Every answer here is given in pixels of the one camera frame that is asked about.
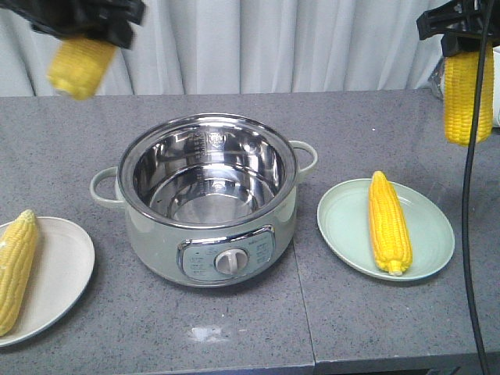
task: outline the pot handle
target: pot handle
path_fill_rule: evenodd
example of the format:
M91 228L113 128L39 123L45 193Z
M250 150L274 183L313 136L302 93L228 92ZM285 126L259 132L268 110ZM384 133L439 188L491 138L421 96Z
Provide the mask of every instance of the pot handle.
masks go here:
M302 182L304 182L305 177L313 171L314 167L318 163L318 152L314 149L313 146L302 141L290 141L290 145L292 148L299 148L308 152L312 156L312 162L308 166L304 168L298 168L297 184L301 184Z
M125 208L125 201L120 201L118 199L103 198L101 195L97 194L97 191L96 191L97 186L101 183L102 180L104 180L105 178L111 178L111 177L116 178L117 174L118 174L118 167L112 166L111 168L108 168L108 169L102 170L101 172L96 173L95 176L93 176L92 180L91 180L90 191L91 191L92 198L95 200L96 203L98 203L102 207L106 207L107 209L124 209Z

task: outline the black cable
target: black cable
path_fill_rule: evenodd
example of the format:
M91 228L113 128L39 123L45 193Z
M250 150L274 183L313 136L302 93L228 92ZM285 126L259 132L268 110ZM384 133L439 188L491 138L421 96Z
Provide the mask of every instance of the black cable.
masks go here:
M469 243L469 197L470 197L470 176L474 159L474 149L476 145L476 135L479 123L480 97L483 86L484 60L486 59L486 47L488 46L488 28L491 19L491 13L495 0L490 0L487 4L486 16L481 34L479 61L477 64L476 91L474 93L474 110L472 118L472 127L470 128L469 146L467 148L466 166L463 174L462 190L462 252L463 252L463 272L466 285L467 303L469 306L470 321L472 323L474 340L476 342L477 356L483 375L489 375L490 370L484 350L483 338L481 335L479 319L477 316L476 302L474 298L474 289L472 282L472 273L470 269L470 243Z

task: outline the light green plate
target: light green plate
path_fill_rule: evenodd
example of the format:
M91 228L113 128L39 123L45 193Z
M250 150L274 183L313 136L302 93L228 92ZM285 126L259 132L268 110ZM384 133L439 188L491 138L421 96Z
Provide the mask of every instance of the light green plate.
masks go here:
M413 262L401 276L379 270L373 260L368 221L371 179L350 180L332 187L321 198L317 219L333 252L356 270L379 279L409 281L441 270L455 249L453 229L444 213L409 187L393 183L401 202L413 248Z

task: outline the control knob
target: control knob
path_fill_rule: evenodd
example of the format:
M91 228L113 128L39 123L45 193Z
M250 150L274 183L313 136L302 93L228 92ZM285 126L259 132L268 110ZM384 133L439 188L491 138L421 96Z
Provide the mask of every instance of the control knob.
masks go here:
M235 275L248 263L248 255L240 248L230 248L216 257L216 270L226 275Z

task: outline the pot rim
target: pot rim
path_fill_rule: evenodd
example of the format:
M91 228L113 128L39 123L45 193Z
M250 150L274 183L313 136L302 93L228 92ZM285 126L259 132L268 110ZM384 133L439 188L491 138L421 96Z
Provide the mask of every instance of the pot rim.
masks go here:
M290 164L289 166L285 167L285 181L276 195L263 207L260 207L259 209L248 215L238 217L235 220L223 223L191 223L170 219L169 217L161 215L155 210L148 207L148 205L146 205L138 197L136 191L134 190L134 182L132 178L134 168L137 165L140 157L144 155L144 152L168 134L174 132L175 130L182 129L183 127L199 125L207 120L211 123L213 123L215 120L219 120L221 123L236 123L239 125L243 125L245 126L245 128L251 129L253 131L258 131L262 136L265 135L267 140L272 140L273 143L271 145L274 148L277 148L277 146L279 146L279 151L286 154L282 155L278 152L280 157L284 160L284 163L286 162ZM236 227L238 225L246 224L262 216L265 216L266 214L273 211L276 207L278 207L278 205L282 203L283 200L285 200L285 198L290 194L291 190L297 185L297 179L297 157L290 142L283 135L275 131L273 128L260 123L259 121L252 120L248 117L218 112L204 112L190 116L177 117L176 119L166 121L165 123L161 123L145 131L143 134L136 137L135 140L133 140L129 144L129 146L123 153L116 175L116 180L121 195L123 196L125 202L127 202L137 212L139 212L143 216L148 217L151 220L154 220L157 223L189 230L207 230Z

